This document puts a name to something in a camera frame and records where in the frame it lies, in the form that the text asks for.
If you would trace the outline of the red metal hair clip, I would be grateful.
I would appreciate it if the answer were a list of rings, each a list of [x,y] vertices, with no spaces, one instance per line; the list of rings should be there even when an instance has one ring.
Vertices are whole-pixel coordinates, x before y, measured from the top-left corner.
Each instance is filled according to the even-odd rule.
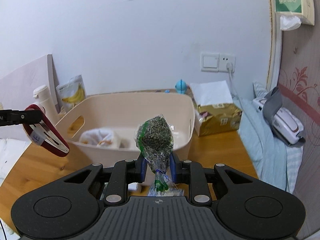
[[[55,126],[46,117],[40,106],[32,104],[25,111],[23,129],[29,139],[58,157],[66,157],[69,146]]]

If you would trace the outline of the bag of dried seeds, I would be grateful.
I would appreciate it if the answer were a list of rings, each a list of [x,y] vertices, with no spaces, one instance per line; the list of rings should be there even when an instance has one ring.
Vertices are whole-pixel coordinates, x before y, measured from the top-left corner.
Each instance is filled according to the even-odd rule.
[[[155,116],[141,124],[136,130],[135,142],[155,175],[151,189],[163,194],[169,189],[167,170],[174,149],[173,135],[164,116]]]

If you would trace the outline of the pink leaning board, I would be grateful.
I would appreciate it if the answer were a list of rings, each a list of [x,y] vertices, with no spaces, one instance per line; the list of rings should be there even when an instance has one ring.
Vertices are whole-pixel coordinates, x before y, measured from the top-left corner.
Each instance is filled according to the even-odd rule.
[[[33,91],[47,85],[54,102],[57,97],[54,83],[53,57],[48,54],[1,78],[0,102],[4,109],[24,110],[35,102]]]

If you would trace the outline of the cream thermos bottle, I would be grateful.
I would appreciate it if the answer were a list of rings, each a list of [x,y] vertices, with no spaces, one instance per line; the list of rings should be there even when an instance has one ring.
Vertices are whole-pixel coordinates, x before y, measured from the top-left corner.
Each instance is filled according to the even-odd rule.
[[[49,121],[54,125],[57,124],[60,119],[54,105],[53,98],[50,94],[49,87],[47,85],[42,85],[35,88],[33,91],[33,97],[36,104],[44,109],[44,113]]]

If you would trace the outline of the white cloth bundle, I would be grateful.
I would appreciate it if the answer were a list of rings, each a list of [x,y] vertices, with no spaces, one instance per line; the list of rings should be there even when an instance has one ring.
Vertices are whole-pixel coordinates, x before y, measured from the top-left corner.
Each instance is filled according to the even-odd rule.
[[[79,142],[97,147],[120,148],[121,139],[116,132],[103,127],[84,131]]]

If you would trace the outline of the beige plastic storage basket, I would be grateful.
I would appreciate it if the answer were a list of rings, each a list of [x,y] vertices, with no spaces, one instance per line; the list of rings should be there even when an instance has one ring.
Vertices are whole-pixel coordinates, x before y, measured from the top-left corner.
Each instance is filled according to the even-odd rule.
[[[139,149],[134,140],[135,131],[146,120],[158,115],[164,116],[170,126],[174,152],[181,160],[187,159],[195,114],[191,98],[183,94],[128,92],[91,96],[71,109],[56,124],[56,129],[77,155],[110,167],[120,160],[137,159]],[[80,143],[82,133],[104,127],[120,137],[119,148]]]

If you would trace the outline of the banana chips pouch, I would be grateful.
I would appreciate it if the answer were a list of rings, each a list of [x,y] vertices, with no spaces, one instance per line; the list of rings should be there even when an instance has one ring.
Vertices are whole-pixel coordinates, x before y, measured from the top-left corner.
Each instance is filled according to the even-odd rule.
[[[71,78],[64,85],[58,85],[56,91],[66,112],[86,99],[86,91],[81,75]]]

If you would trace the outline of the white paper sheet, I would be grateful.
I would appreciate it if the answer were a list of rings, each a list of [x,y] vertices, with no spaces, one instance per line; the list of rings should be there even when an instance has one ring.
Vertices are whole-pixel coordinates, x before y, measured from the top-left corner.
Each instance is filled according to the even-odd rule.
[[[191,83],[191,92],[197,106],[233,103],[227,82]]]

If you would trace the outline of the blue cartoon figurine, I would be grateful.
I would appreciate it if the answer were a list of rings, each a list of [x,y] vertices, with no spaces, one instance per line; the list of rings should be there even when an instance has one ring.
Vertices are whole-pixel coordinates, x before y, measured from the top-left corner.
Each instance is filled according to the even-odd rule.
[[[190,89],[189,85],[182,79],[178,80],[175,85],[176,93],[178,94],[187,94]]]

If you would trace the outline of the light blue bedding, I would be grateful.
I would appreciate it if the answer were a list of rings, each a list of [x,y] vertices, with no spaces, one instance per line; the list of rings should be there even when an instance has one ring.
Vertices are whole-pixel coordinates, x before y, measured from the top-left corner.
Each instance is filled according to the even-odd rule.
[[[289,147],[276,138],[252,101],[234,94],[233,102],[243,110],[238,134],[258,178],[293,193],[302,163],[303,147]]]

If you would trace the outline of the white blood pressure monitor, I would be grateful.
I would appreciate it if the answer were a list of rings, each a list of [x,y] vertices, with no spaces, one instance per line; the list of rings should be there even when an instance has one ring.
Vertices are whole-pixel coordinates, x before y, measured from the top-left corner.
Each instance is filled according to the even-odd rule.
[[[265,98],[258,98],[253,100],[254,107],[263,112]],[[302,147],[305,143],[304,128],[300,128],[298,122],[289,114],[284,107],[275,114],[270,128],[273,134],[290,147]]]

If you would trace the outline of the grey pressure cuff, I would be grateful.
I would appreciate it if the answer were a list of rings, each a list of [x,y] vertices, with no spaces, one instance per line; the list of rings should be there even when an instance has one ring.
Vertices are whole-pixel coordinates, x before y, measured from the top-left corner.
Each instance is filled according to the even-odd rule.
[[[265,96],[265,103],[263,106],[263,116],[264,119],[271,125],[275,114],[280,110],[283,105],[282,95],[279,87],[274,87]]]

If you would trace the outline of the green tissue box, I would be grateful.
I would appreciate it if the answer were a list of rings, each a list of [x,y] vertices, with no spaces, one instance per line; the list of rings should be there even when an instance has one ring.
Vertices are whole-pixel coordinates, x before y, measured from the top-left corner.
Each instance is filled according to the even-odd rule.
[[[302,24],[315,25],[313,0],[274,0],[275,12],[280,17],[280,29],[291,31]]]

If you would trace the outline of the white wall switch socket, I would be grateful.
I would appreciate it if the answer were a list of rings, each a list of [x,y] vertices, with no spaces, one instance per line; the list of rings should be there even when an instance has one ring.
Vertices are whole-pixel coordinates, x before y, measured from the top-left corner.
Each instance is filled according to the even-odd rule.
[[[224,53],[202,52],[200,54],[200,67],[202,72],[224,72],[235,71],[235,55]]]

